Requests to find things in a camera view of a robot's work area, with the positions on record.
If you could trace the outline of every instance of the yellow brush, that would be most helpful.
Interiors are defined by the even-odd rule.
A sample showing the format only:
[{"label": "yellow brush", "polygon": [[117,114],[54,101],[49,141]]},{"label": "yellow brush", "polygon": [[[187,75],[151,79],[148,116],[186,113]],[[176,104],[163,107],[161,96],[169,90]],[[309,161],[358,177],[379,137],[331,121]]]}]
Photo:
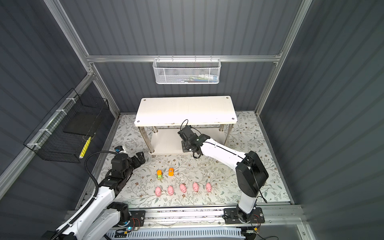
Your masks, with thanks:
[{"label": "yellow brush", "polygon": [[87,152],[88,146],[91,143],[91,137],[88,138],[88,140],[85,142],[83,149],[81,150],[79,158],[82,159]]}]

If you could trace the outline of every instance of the wall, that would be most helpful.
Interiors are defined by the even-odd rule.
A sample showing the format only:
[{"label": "wall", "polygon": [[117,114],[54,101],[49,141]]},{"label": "wall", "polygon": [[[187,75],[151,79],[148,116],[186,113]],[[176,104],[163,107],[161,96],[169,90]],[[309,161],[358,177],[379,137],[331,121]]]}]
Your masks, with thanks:
[{"label": "wall", "polygon": [[86,71],[43,1],[0,1],[0,173]]},{"label": "wall", "polygon": [[261,113],[318,239],[382,238],[384,2],[315,0]]},{"label": "wall", "polygon": [[[85,75],[42,0],[0,1],[0,173]],[[93,84],[84,94],[100,97]],[[103,147],[113,121],[112,114],[104,119],[89,153]],[[75,208],[87,180],[82,164],[35,156],[0,200],[0,239],[39,239],[46,230],[55,230],[67,210]]]},{"label": "wall", "polygon": [[[300,0],[61,1],[90,55],[275,55]],[[230,95],[254,110],[273,63],[223,63],[219,84],[155,83],[150,63],[97,63],[121,112],[141,98]]]}]

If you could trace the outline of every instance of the pig toy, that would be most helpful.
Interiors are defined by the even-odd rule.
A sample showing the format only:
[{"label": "pig toy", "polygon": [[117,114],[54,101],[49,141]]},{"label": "pig toy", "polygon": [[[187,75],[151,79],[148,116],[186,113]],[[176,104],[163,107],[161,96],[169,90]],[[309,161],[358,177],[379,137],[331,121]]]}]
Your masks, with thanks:
[{"label": "pig toy", "polygon": [[211,184],[209,182],[205,185],[205,189],[207,190],[207,192],[211,192],[212,191],[212,186],[211,186]]},{"label": "pig toy", "polygon": [[172,186],[168,187],[168,194],[171,196],[173,195],[173,187]]},{"label": "pig toy", "polygon": [[198,192],[199,191],[199,185],[197,183],[193,183],[193,191]]},{"label": "pig toy", "polygon": [[183,193],[186,193],[186,192],[187,192],[187,188],[185,187],[184,184],[180,184],[180,190],[181,190],[181,192],[183,192]]},{"label": "pig toy", "polygon": [[155,189],[155,194],[156,194],[156,196],[160,197],[160,195],[161,195],[161,188],[160,187],[157,187]]}]

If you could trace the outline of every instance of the floral floor mat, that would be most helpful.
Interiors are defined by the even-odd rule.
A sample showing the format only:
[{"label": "floral floor mat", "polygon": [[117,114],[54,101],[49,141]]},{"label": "floral floor mat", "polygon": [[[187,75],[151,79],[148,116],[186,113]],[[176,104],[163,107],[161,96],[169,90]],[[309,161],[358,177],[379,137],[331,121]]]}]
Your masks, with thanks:
[{"label": "floral floor mat", "polygon": [[[233,126],[227,146],[242,152],[255,151],[265,168],[269,178],[261,188],[268,202],[289,202],[289,196],[282,183],[279,171],[272,159],[256,116],[252,111],[236,112],[237,124]],[[221,162],[206,156],[194,159],[190,155],[157,155],[148,154],[148,148],[134,125],[136,115],[121,117],[110,150],[125,145],[129,155],[143,151],[146,163],[134,170],[131,179],[116,197],[115,201],[129,204],[130,208],[138,207],[174,207],[186,205],[236,204],[241,196],[235,173]],[[152,128],[146,128],[148,136],[152,136]],[[99,176],[99,182],[111,168],[113,155],[108,155]],[[174,168],[174,176],[168,176],[169,168]],[[157,179],[157,170],[163,172],[163,179]],[[194,192],[192,185],[196,182],[199,191]],[[207,192],[205,185],[212,185]],[[182,193],[179,186],[184,184],[187,192]],[[167,192],[169,186],[174,194]],[[161,188],[161,196],[155,195],[155,188]]]}]

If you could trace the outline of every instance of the yellow handle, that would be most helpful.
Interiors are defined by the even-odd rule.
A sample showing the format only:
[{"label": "yellow handle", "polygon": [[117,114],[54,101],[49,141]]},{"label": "yellow handle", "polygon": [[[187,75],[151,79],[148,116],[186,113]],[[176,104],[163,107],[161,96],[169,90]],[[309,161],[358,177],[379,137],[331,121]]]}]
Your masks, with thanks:
[{"label": "yellow handle", "polygon": [[87,152],[88,146],[91,143],[91,137],[88,138],[88,140],[85,142],[83,149],[81,150],[79,158],[82,159]]}]

